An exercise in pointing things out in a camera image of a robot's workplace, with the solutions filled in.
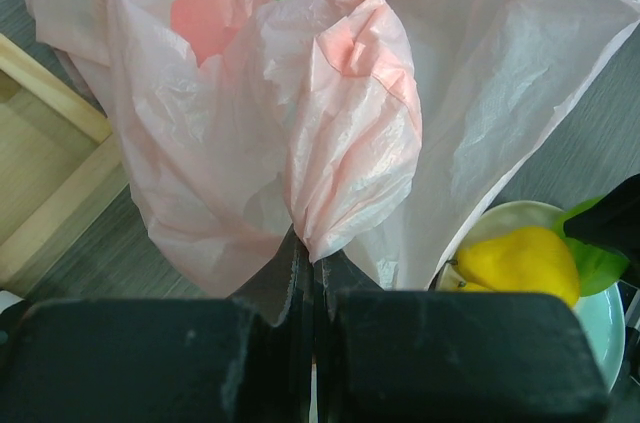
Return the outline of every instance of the gray table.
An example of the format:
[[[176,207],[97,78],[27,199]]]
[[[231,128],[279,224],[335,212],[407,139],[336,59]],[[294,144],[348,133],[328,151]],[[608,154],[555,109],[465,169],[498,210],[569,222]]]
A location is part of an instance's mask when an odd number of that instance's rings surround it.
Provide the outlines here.
[[[34,41],[22,0],[0,0],[0,32],[69,82],[51,50]],[[618,51],[577,108],[523,166],[497,201],[533,199],[568,208],[640,172],[640,31]],[[202,296],[149,241],[128,191],[121,194],[29,295]],[[611,421],[640,421],[640,392],[622,382]]]

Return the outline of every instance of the white plastic bag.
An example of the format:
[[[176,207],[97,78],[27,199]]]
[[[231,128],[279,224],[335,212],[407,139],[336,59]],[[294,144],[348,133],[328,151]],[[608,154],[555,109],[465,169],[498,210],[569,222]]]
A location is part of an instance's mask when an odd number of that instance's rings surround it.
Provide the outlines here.
[[[420,105],[384,0],[27,5],[106,109],[150,237],[212,295],[264,265],[292,218],[315,261],[410,191]]]
[[[424,288],[631,35],[640,0],[388,1],[411,43],[423,146],[409,198],[360,253],[389,285]]]

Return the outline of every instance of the wooden tray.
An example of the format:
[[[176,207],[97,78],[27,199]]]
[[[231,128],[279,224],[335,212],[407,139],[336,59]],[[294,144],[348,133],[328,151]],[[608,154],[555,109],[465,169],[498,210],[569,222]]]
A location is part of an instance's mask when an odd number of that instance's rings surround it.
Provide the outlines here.
[[[24,296],[126,184],[107,119],[0,34],[0,287]]]

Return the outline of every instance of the plate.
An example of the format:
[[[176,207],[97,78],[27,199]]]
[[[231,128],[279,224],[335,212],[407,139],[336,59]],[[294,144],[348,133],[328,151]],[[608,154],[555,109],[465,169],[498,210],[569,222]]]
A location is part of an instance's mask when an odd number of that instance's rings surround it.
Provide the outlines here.
[[[563,213],[560,208],[536,201],[505,203],[482,215],[460,246],[497,238],[524,226],[551,228]],[[450,287],[457,281],[457,273],[446,265],[438,280],[438,288]],[[625,340],[624,311],[618,286],[612,285],[598,294],[580,298],[573,310],[611,390],[622,365]]]

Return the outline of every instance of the lemon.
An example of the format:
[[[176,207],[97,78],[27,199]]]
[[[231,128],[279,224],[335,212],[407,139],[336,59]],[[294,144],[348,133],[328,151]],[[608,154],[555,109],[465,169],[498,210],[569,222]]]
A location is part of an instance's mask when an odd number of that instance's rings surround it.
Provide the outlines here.
[[[571,251],[547,228],[527,226],[476,243],[458,250],[456,260],[456,270],[467,280],[463,291],[548,293],[569,306],[580,297],[580,278]]]

